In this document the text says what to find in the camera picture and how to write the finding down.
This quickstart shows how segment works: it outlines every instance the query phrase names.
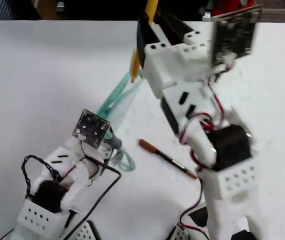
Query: white surface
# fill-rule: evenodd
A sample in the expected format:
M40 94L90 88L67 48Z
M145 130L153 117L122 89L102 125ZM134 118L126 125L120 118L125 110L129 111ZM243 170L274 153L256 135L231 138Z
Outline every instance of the white surface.
M209 23L193 26L202 31ZM24 202L24 156L45 158L62 146L82 109L96 111L128 71L135 44L135 22L0 22L0 236L15 225ZM270 239L283 240L285 24L261 24L253 53L220 81L234 104L251 116L260 151L263 213ZM178 212L197 199L199 183L140 149L137 139L192 169L188 148L174 138L146 82L118 133L136 170L123 174L91 219L104 240L164 239ZM40 169L36 163L27 166L32 176ZM114 178L105 171L83 204L90 208Z

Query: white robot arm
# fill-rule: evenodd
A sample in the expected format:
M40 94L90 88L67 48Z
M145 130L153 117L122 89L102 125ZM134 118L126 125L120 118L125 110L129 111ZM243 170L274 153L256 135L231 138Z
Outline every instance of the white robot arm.
M173 133L181 144L190 146L190 156L199 167L211 240L230 240L241 217L247 218L257 240L268 239L258 205L258 166L248 119L217 84L236 58L251 53L260 13L261 6L256 5L221 15L214 19L212 39L202 39L200 32L158 11L157 23L170 44L158 39L147 16L138 21L143 76L160 99ZM180 226L188 228L181 221Z

